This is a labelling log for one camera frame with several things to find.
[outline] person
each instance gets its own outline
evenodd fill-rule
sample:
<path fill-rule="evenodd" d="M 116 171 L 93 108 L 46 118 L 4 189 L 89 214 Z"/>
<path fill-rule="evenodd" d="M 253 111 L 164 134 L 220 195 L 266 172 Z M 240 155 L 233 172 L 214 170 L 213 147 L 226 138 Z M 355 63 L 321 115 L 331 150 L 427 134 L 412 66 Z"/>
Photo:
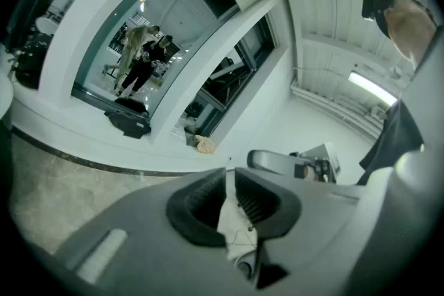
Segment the person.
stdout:
<path fill-rule="evenodd" d="M 123 48 L 119 63 L 114 65 L 105 64 L 103 66 L 103 74 L 106 74 L 108 69 L 118 69 L 116 78 L 114 79 L 115 89 L 117 88 L 122 76 L 128 70 L 131 61 L 142 48 L 142 45 L 149 40 L 150 35 L 157 35 L 159 31 L 159 26 L 140 26 L 133 28 L 128 32 L 128 40 Z"/>
<path fill-rule="evenodd" d="M 433 14 L 416 0 L 391 0 L 383 13 L 385 24 L 379 22 L 378 26 L 417 71 L 438 30 Z M 418 128 L 402 100 L 396 102 L 386 115 L 381 135 L 359 163 L 366 171 L 358 185 L 366 185 L 374 171 L 393 166 L 403 154 L 419 150 L 423 145 Z"/>
<path fill-rule="evenodd" d="M 129 97 L 136 94 L 143 84 L 151 77 L 156 67 L 156 62 L 164 62 L 165 48 L 168 47 L 173 41 L 172 36 L 164 36 L 158 43 L 150 41 L 146 43 L 144 47 L 144 54 L 141 59 L 139 59 L 134 67 L 131 69 L 128 76 L 123 81 L 122 85 L 117 92 L 117 96 L 122 95 L 123 91 L 136 80 L 136 83 L 131 90 Z"/>

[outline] ceiling light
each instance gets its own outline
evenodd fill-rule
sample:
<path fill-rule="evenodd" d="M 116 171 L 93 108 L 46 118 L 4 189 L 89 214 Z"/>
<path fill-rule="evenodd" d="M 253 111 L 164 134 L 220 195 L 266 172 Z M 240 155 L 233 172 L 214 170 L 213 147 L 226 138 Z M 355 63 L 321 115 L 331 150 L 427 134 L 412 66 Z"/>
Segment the ceiling light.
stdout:
<path fill-rule="evenodd" d="M 352 73 L 350 73 L 348 80 L 360 86 L 362 89 L 367 90 L 373 95 L 376 95 L 378 98 L 380 98 L 382 101 L 389 104 L 390 106 L 392 106 L 397 100 L 397 98 L 390 94 L 388 91 L 382 89 L 379 85 L 376 85 L 374 82 L 359 75 L 355 71 L 352 71 Z"/>

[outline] window frame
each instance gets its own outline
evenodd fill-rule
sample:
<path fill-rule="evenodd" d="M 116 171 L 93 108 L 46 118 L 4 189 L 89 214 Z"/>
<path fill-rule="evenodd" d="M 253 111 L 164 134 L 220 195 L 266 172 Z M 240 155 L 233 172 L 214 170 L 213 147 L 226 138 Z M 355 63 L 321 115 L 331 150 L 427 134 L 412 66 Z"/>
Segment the window frame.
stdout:
<path fill-rule="evenodd" d="M 211 95 L 208 91 L 200 88 L 197 96 L 206 101 L 213 107 L 212 112 L 205 119 L 203 124 L 199 127 L 199 134 L 205 137 L 210 137 L 215 131 L 223 117 L 227 114 L 228 110 L 232 107 L 233 103 L 237 100 L 242 91 L 247 87 L 250 80 L 253 78 L 257 70 L 263 65 L 270 53 L 275 49 L 275 42 L 273 37 L 273 31 L 269 26 L 268 14 L 262 17 L 252 28 L 259 26 L 260 35 L 264 40 L 261 44 L 260 50 L 253 55 L 248 48 L 246 40 L 241 38 L 240 41 L 234 46 L 234 49 L 239 54 L 242 62 L 250 69 L 250 74 L 242 85 L 237 89 L 236 94 L 230 98 L 227 104 L 221 103 L 217 98 Z"/>

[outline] white column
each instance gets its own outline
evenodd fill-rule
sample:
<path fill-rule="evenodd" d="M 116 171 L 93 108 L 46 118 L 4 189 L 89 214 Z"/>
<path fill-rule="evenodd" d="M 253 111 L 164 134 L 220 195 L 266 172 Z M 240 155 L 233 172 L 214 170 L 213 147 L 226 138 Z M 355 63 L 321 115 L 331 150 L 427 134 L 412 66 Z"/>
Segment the white column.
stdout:
<path fill-rule="evenodd" d="M 276 0 L 261 0 L 235 15 L 201 46 L 170 86 L 151 119 L 151 140 L 168 139 L 173 126 L 213 70 L 236 43 L 275 5 Z"/>

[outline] beige floor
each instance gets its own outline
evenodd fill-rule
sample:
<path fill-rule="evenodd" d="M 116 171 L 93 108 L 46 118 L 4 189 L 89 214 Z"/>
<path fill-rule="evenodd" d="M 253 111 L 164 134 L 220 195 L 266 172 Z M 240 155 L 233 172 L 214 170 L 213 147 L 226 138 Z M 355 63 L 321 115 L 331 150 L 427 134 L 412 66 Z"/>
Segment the beige floor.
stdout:
<path fill-rule="evenodd" d="M 68 162 L 12 139 L 11 213 L 22 234 L 53 254 L 85 222 L 128 193 L 172 177 L 109 173 Z"/>

